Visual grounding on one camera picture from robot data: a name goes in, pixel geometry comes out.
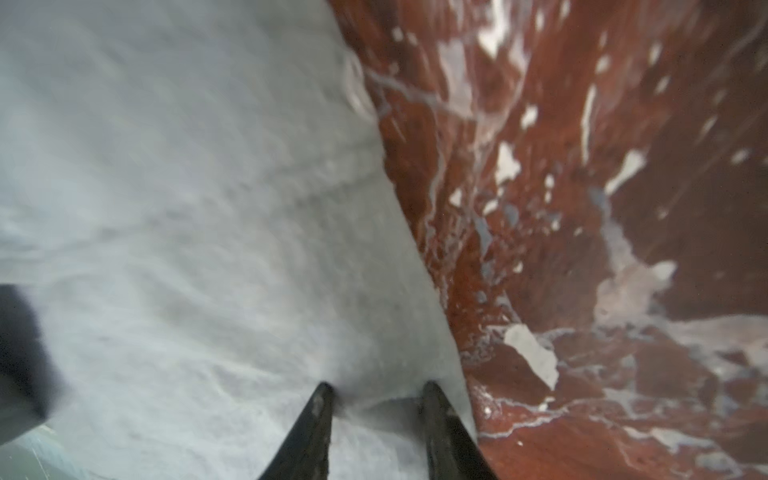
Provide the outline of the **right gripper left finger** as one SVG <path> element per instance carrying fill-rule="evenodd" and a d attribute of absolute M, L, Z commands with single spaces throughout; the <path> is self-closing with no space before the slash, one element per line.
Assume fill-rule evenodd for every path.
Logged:
<path fill-rule="evenodd" d="M 260 480 L 326 480 L 335 392 L 318 384 Z"/>

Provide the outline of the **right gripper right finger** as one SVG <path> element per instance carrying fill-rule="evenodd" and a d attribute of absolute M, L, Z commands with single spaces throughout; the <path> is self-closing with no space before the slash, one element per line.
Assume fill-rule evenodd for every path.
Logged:
<path fill-rule="evenodd" d="M 431 480 L 497 480 L 440 386 L 424 385 L 421 416 Z"/>

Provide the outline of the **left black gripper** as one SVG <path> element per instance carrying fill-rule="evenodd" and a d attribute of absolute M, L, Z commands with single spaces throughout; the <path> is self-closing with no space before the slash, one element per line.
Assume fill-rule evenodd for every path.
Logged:
<path fill-rule="evenodd" d="M 56 378 L 37 318 L 18 289 L 1 286 L 1 442 L 43 424 L 57 397 Z"/>

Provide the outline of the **grey long sleeve shirt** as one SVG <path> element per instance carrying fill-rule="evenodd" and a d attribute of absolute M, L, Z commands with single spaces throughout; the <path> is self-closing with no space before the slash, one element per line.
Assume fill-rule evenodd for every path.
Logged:
<path fill-rule="evenodd" d="M 5 1 L 1 279 L 104 479 L 255 479 L 320 382 L 330 475 L 423 479 L 473 415 L 324 1 Z"/>

